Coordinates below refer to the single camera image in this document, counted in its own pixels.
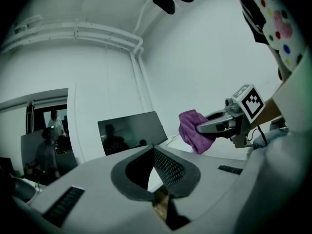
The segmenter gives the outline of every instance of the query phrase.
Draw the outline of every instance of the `robotic arm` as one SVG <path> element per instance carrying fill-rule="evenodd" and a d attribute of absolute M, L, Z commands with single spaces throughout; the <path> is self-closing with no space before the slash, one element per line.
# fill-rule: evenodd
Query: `robotic arm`
<path fill-rule="evenodd" d="M 208 122 L 198 125 L 196 130 L 200 134 L 229 138 L 236 148 L 251 147 L 250 126 L 264 108 L 265 103 L 254 85 L 246 84 L 225 100 L 223 110 L 206 116 Z"/>

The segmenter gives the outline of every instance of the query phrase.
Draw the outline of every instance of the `colorful dots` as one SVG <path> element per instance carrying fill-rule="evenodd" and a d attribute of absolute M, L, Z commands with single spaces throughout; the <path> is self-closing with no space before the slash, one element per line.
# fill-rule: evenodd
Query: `colorful dots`
<path fill-rule="evenodd" d="M 290 54 L 290 53 L 291 53 L 290 48 L 289 48 L 286 44 L 284 45 L 284 51 L 285 51 L 287 54 Z"/>
<path fill-rule="evenodd" d="M 288 66 L 291 66 L 291 65 L 292 65 L 291 61 L 288 60 L 288 59 L 287 59 L 285 62 L 286 62 L 286 64 L 287 64 Z"/>
<path fill-rule="evenodd" d="M 299 62 L 301 61 L 301 59 L 302 59 L 302 54 L 298 55 L 297 64 L 299 64 Z"/>
<path fill-rule="evenodd" d="M 286 11 L 285 11 L 285 10 L 282 10 L 282 16 L 283 16 L 283 18 L 285 18 L 285 19 L 287 19 L 287 18 L 288 18 L 288 15 L 287 15 L 287 13 L 286 13 Z"/>
<path fill-rule="evenodd" d="M 272 11 L 271 9 L 268 9 L 268 13 L 269 13 L 269 15 L 270 15 L 271 17 L 274 16 L 274 13 L 273 13 L 273 11 Z"/>
<path fill-rule="evenodd" d="M 276 35 L 276 38 L 277 38 L 277 39 L 281 39 L 281 33 L 279 33 L 279 32 L 277 31 L 275 35 Z"/>

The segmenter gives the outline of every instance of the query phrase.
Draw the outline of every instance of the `white wall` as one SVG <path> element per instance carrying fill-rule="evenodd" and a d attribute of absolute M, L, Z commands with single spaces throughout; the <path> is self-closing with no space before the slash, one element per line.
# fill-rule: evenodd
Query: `white wall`
<path fill-rule="evenodd" d="M 13 168 L 19 175 L 24 174 L 20 137 L 26 134 L 25 122 L 26 104 L 0 111 L 0 157 L 11 158 Z"/>
<path fill-rule="evenodd" d="M 245 83 L 264 99 L 280 85 L 277 64 L 265 45 L 255 43 L 239 0 L 196 0 L 173 16 L 163 12 L 143 39 L 151 96 L 168 136 L 178 133 L 180 113 L 220 110 Z M 211 150 L 234 146 L 218 139 Z"/>
<path fill-rule="evenodd" d="M 142 113 L 130 56 L 83 42 L 50 44 L 22 47 L 0 63 L 0 103 L 69 88 L 68 124 L 75 157 L 83 162 L 104 156 L 98 121 Z"/>

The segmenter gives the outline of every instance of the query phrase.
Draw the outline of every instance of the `white ceiling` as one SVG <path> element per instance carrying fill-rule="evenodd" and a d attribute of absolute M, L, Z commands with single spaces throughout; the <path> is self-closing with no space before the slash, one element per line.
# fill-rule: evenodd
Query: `white ceiling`
<path fill-rule="evenodd" d="M 34 15 L 41 15 L 45 24 L 74 21 L 78 18 L 80 21 L 132 32 L 145 2 L 146 0 L 31 0 L 18 16 L 17 22 Z M 144 17 L 152 10 L 155 11 L 153 2 L 146 7 Z"/>

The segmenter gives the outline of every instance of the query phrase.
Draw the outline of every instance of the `black vent grille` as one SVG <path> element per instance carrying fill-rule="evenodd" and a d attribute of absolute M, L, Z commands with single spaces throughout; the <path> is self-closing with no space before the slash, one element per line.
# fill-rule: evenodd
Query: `black vent grille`
<path fill-rule="evenodd" d="M 178 183 L 185 174 L 185 168 L 160 151 L 154 149 L 154 166 L 165 187 Z"/>
<path fill-rule="evenodd" d="M 48 210 L 43 217 L 55 226 L 61 227 L 64 220 L 76 205 L 83 189 L 71 187 L 67 192 Z"/>
<path fill-rule="evenodd" d="M 231 173 L 231 174 L 237 174 L 240 175 L 243 171 L 243 169 L 240 168 L 235 168 L 235 167 L 231 167 L 231 166 L 225 166 L 225 165 L 221 165 L 218 167 L 219 170 Z"/>

